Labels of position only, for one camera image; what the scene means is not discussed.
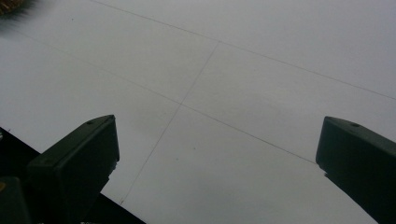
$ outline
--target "white surface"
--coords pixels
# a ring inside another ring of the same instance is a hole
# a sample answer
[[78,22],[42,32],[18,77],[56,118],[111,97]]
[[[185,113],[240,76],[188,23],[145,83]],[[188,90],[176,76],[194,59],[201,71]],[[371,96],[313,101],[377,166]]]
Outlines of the white surface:
[[149,224],[373,223],[306,160],[324,115],[396,140],[394,2],[100,1],[121,10],[38,0],[0,21],[2,127],[44,151],[115,114],[103,193],[139,176],[122,206]]
[[0,38],[0,126],[43,152],[83,122],[116,116],[120,162],[105,193],[119,203],[178,104],[18,33]]
[[396,98],[392,0],[94,0]]
[[147,223],[375,223],[315,164],[184,106],[122,205]]
[[311,161],[325,116],[396,139],[396,101],[223,44],[183,104]]
[[217,44],[90,1],[41,0],[36,7],[49,10],[33,8],[11,27],[179,103]]

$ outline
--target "faint grid line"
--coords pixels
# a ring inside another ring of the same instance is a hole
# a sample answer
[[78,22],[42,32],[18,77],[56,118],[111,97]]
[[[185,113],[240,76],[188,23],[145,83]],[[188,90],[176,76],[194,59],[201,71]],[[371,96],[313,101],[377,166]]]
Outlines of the faint grid line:
[[232,128],[232,129],[234,129],[234,130],[236,130],[236,131],[238,131],[238,132],[245,133],[245,134],[249,135],[250,137],[253,137],[253,138],[257,139],[257,140],[260,140],[260,141],[264,142],[265,144],[268,144],[268,145],[270,145],[270,146],[276,147],[276,148],[278,148],[278,149],[280,149],[280,150],[282,150],[282,151],[284,151],[284,152],[286,152],[286,153],[289,153],[289,154],[292,155],[292,156],[298,157],[298,158],[301,159],[301,160],[308,161],[308,162],[310,162],[310,163],[312,163],[312,164],[316,164],[314,161],[311,161],[311,160],[306,159],[306,158],[304,158],[304,157],[302,157],[302,156],[299,156],[299,155],[294,154],[294,153],[292,153],[292,152],[290,152],[290,151],[287,151],[285,148],[282,148],[282,147],[279,147],[279,146],[277,146],[277,145],[274,145],[274,144],[272,144],[272,143],[270,143],[270,142],[267,142],[267,141],[265,141],[265,140],[263,140],[263,139],[261,139],[261,138],[259,138],[259,137],[257,137],[257,136],[252,135],[251,133],[247,133],[247,132],[245,132],[245,131],[243,131],[243,130],[240,130],[240,129],[238,129],[238,128],[236,128],[236,127],[230,125],[230,124],[224,123],[223,121],[221,121],[221,120],[219,120],[219,119],[212,118],[212,117],[210,117],[209,115],[207,115],[206,113],[203,113],[203,112],[201,112],[201,111],[199,111],[199,110],[197,110],[197,109],[194,109],[194,108],[192,108],[192,107],[190,107],[190,106],[187,106],[187,105],[183,105],[183,106],[186,106],[188,109],[191,109],[191,110],[193,110],[193,111],[195,111],[195,112],[197,112],[197,113],[200,113],[201,115],[204,115],[205,117],[208,117],[208,118],[213,119],[213,120],[215,120],[215,121],[217,121],[217,122],[219,122],[219,123],[222,123],[222,124],[224,124],[224,125],[226,125],[226,126]]
[[94,2],[94,3],[96,3],[96,4],[100,4],[100,5],[103,5],[103,6],[106,6],[106,7],[111,7],[111,8],[114,8],[114,9],[116,9],[116,10],[123,11],[123,12],[129,13],[129,14],[135,15],[135,16],[137,16],[137,17],[140,17],[140,18],[143,18],[143,19],[146,19],[146,20],[155,21],[155,22],[158,22],[158,23],[160,23],[160,24],[167,25],[167,26],[176,28],[176,29],[181,30],[181,31],[185,31],[185,32],[188,32],[188,33],[191,33],[191,34],[194,34],[194,35],[202,36],[202,37],[205,37],[205,38],[208,38],[208,39],[211,39],[211,40],[216,40],[216,41],[219,41],[219,42],[222,43],[222,44],[225,44],[225,45],[228,45],[228,46],[237,48],[237,49],[242,49],[242,50],[245,50],[245,51],[247,51],[247,52],[250,52],[250,53],[253,53],[253,54],[262,56],[262,57],[264,57],[264,58],[267,58],[267,59],[270,59],[270,60],[273,60],[273,61],[276,61],[276,62],[279,62],[279,63],[283,63],[283,64],[286,64],[286,65],[289,65],[289,66],[292,66],[292,67],[296,67],[296,68],[302,69],[302,70],[304,70],[304,71],[306,71],[306,72],[315,74],[315,75],[317,75],[317,76],[325,77],[325,78],[327,78],[327,79],[330,79],[330,80],[333,80],[333,81],[338,81],[338,82],[344,83],[344,84],[346,84],[346,85],[348,85],[348,86],[351,86],[351,87],[354,87],[354,88],[358,88],[358,89],[361,89],[361,90],[364,90],[364,91],[369,91],[369,92],[371,92],[371,93],[374,93],[374,94],[377,94],[377,95],[380,95],[380,96],[384,96],[384,97],[387,97],[387,98],[392,99],[392,100],[396,100],[395,97],[391,97],[391,96],[385,95],[385,94],[380,93],[380,92],[377,92],[377,91],[371,91],[371,90],[366,89],[366,88],[364,88],[364,87],[360,87],[360,86],[357,86],[357,85],[354,85],[354,84],[345,82],[345,81],[343,81],[343,80],[340,80],[340,79],[337,79],[337,78],[334,78],[334,77],[329,77],[329,76],[323,75],[323,74],[321,74],[321,73],[311,71],[311,70],[309,70],[309,69],[303,68],[303,67],[298,66],[298,65],[296,65],[296,64],[286,63],[286,62],[283,62],[283,61],[281,61],[281,60],[279,60],[279,59],[276,59],[276,58],[267,56],[267,55],[265,55],[265,54],[260,54],[260,53],[258,53],[258,52],[252,51],[252,50],[250,50],[250,49],[244,49],[244,48],[238,47],[238,46],[236,46],[236,45],[233,45],[233,44],[226,43],[226,42],[223,42],[223,41],[221,41],[221,40],[215,39],[215,38],[213,38],[213,37],[209,37],[209,36],[206,36],[206,35],[201,35],[201,34],[198,34],[198,33],[193,32],[193,31],[189,31],[189,30],[186,30],[186,29],[177,27],[177,26],[175,26],[175,25],[172,25],[172,24],[169,24],[169,23],[166,23],[166,22],[163,22],[163,21],[156,21],[156,20],[154,20],[154,19],[152,19],[152,18],[150,18],[150,17],[142,16],[142,15],[136,14],[136,13],[134,13],[134,12],[127,11],[127,10],[125,10],[125,9],[121,9],[121,8],[113,7],[113,6],[108,5],[108,4],[105,4],[105,3],[97,2],[96,0],[90,0],[90,1],[92,1],[92,2]]
[[341,82],[341,83],[344,83],[344,84],[346,84],[346,85],[348,85],[348,86],[351,86],[351,87],[354,87],[354,88],[358,88],[358,89],[361,89],[361,90],[364,90],[364,91],[369,91],[369,92],[371,92],[371,93],[374,93],[374,94],[377,94],[377,95],[380,95],[380,96],[384,96],[384,97],[390,98],[390,99],[392,99],[392,100],[396,100],[395,97],[391,97],[391,96],[382,94],[382,93],[380,93],[380,92],[371,91],[371,90],[368,90],[368,89],[366,89],[366,88],[364,88],[364,87],[356,86],[356,85],[354,85],[354,84],[345,82],[345,81],[343,81],[343,80],[339,80],[339,79],[334,78],[334,77],[328,77],[328,76],[323,75],[323,74],[321,74],[321,73],[314,72],[314,71],[312,71],[312,70],[309,70],[309,69],[300,67],[300,66],[298,66],[298,65],[295,65],[295,64],[292,64],[292,63],[286,63],[286,62],[283,62],[283,61],[281,61],[281,60],[279,60],[279,59],[272,58],[272,57],[269,57],[269,56],[267,56],[267,55],[260,54],[260,53],[258,53],[258,52],[254,52],[254,51],[252,51],[252,50],[250,50],[250,49],[243,49],[243,48],[240,48],[240,47],[238,47],[238,46],[236,46],[236,45],[229,44],[229,43],[225,43],[225,42],[222,42],[222,41],[219,41],[219,42],[222,43],[222,44],[224,44],[224,45],[228,45],[228,46],[231,46],[231,47],[233,47],[233,48],[236,48],[236,49],[241,49],[241,50],[247,51],[247,52],[249,52],[249,53],[256,54],[256,55],[258,55],[258,56],[262,56],[262,57],[267,58],[267,59],[269,59],[269,60],[273,60],[273,61],[276,61],[276,62],[279,62],[279,63],[286,64],[286,65],[288,65],[288,66],[292,66],[292,67],[295,67],[295,68],[304,70],[304,71],[306,71],[306,72],[315,74],[315,75],[320,76],[320,77],[325,77],[325,78],[327,78],[327,79],[330,79],[330,80],[333,80],[333,81],[337,81],[337,82]]
[[42,45],[44,45],[44,46],[47,46],[47,47],[52,48],[52,49],[54,49],[54,50],[57,50],[57,51],[61,52],[62,54],[65,54],[65,55],[67,55],[67,56],[69,56],[69,57],[71,57],[71,58],[74,58],[74,59],[76,59],[76,60],[78,60],[78,61],[81,61],[82,63],[86,63],[86,64],[88,64],[88,65],[94,67],[95,69],[98,69],[99,71],[106,72],[106,73],[108,73],[109,75],[111,75],[111,76],[113,76],[113,77],[117,77],[117,78],[123,79],[123,80],[125,80],[125,81],[127,81],[127,82],[129,82],[129,83],[131,83],[131,84],[133,84],[133,85],[136,85],[136,86],[138,86],[138,87],[140,87],[140,88],[142,88],[142,89],[144,89],[144,90],[150,91],[150,92],[152,92],[152,93],[154,93],[154,94],[156,94],[156,95],[159,95],[159,96],[161,96],[161,97],[163,97],[163,98],[166,98],[167,100],[170,100],[170,101],[172,101],[172,102],[174,102],[174,103],[180,104],[180,102],[178,102],[178,101],[176,101],[176,100],[173,100],[173,99],[171,99],[171,98],[169,98],[169,97],[167,97],[167,96],[165,96],[165,95],[163,95],[163,94],[161,94],[161,93],[159,93],[159,92],[156,92],[156,91],[154,91],[154,90],[152,90],[152,89],[150,89],[150,88],[148,88],[148,87],[145,87],[145,86],[143,86],[143,85],[141,85],[141,84],[139,84],[139,83],[136,83],[136,82],[134,82],[134,81],[132,81],[132,80],[129,80],[129,79],[126,78],[126,77],[122,77],[122,76],[120,76],[120,75],[118,75],[118,74],[115,74],[115,73],[113,73],[113,72],[110,72],[110,71],[106,70],[105,68],[103,68],[103,67],[101,67],[101,66],[99,66],[99,65],[97,65],[97,64],[94,64],[94,63],[91,63],[91,62],[86,61],[86,60],[84,60],[84,59],[81,59],[81,58],[79,58],[79,57],[77,57],[77,56],[75,56],[75,55],[73,55],[73,54],[71,54],[71,53],[69,53],[69,52],[67,52],[67,51],[65,51],[65,50],[63,50],[63,49],[58,49],[58,48],[56,48],[56,47],[54,47],[54,46],[52,46],[52,45],[49,45],[49,44],[47,44],[47,43],[45,43],[45,42],[40,41],[40,40],[38,40],[38,39],[36,39],[36,38],[34,38],[34,37],[31,37],[31,36],[29,36],[29,35],[26,35],[26,34],[20,32],[20,31],[18,31],[18,30],[15,30],[15,29],[12,29],[12,28],[9,28],[9,29],[12,30],[12,31],[14,31],[14,32],[19,33],[20,35],[23,35],[23,36],[25,36],[25,37],[28,37],[28,38],[34,40],[35,42],[37,42],[37,43],[39,43],[39,44],[42,44]]
[[[199,72],[198,76],[195,78],[194,82],[192,83],[189,91],[187,92],[187,94],[184,96],[183,101],[187,98],[187,95],[190,93],[190,91],[192,90],[192,87],[194,86],[196,80],[198,79],[198,77],[204,72],[204,69],[206,68],[206,65],[209,63],[210,59],[212,58],[213,54],[215,53],[217,47],[219,45],[219,41],[217,43],[217,45],[212,49],[212,52],[210,53],[209,57],[207,58],[203,68],[201,69],[201,71]],[[121,200],[120,205],[122,205],[125,200],[128,198],[129,194],[132,191],[132,188],[134,187],[134,183],[136,182],[136,180],[139,178],[139,176],[141,175],[143,169],[146,166],[146,163],[148,163],[149,158],[151,157],[152,153],[155,151],[155,149],[157,148],[158,144],[160,143],[161,139],[163,139],[163,135],[165,134],[166,130],[168,130],[169,125],[172,123],[172,121],[174,120],[178,110],[181,108],[181,104],[178,105],[178,108],[174,114],[174,116],[171,118],[171,120],[168,122],[168,124],[166,125],[166,128],[163,130],[163,133],[161,134],[160,138],[158,139],[157,143],[155,144],[154,148],[151,150],[151,152],[149,153],[148,157],[145,160],[145,163],[143,163],[142,167],[140,168],[139,172],[137,173],[136,178],[134,179],[134,181],[131,184],[131,187],[129,187],[128,193],[125,195],[125,197]]]
[[212,38],[212,37],[209,37],[209,36],[205,36],[205,35],[201,35],[201,34],[198,34],[198,33],[193,32],[193,31],[189,31],[189,30],[186,30],[186,29],[177,27],[177,26],[175,26],[175,25],[172,25],[172,24],[169,24],[169,23],[166,23],[166,22],[163,22],[163,21],[156,21],[156,20],[154,20],[154,19],[152,19],[152,18],[150,18],[150,17],[142,16],[142,15],[136,14],[136,13],[131,12],[131,11],[127,11],[127,10],[122,9],[122,8],[113,7],[113,6],[108,5],[108,4],[106,4],[106,3],[101,3],[101,2],[98,2],[98,1],[96,1],[96,0],[90,0],[90,1],[91,1],[91,2],[94,2],[94,3],[96,3],[96,4],[103,5],[103,6],[105,6],[105,7],[111,7],[111,8],[113,8],[113,9],[116,9],[116,10],[119,10],[119,11],[122,11],[122,12],[125,12],[125,13],[128,13],[128,14],[134,15],[134,16],[136,16],[136,17],[143,18],[143,19],[145,19],[145,20],[155,21],[155,22],[157,22],[157,23],[159,23],[159,24],[166,25],[166,26],[169,26],[169,27],[172,27],[172,28],[175,28],[175,29],[178,29],[178,30],[181,30],[181,31],[190,33],[190,34],[193,34],[193,35],[198,35],[198,36],[201,36],[201,37],[210,39],[210,40],[219,41],[219,40],[217,40],[217,39],[215,39],[215,38]]

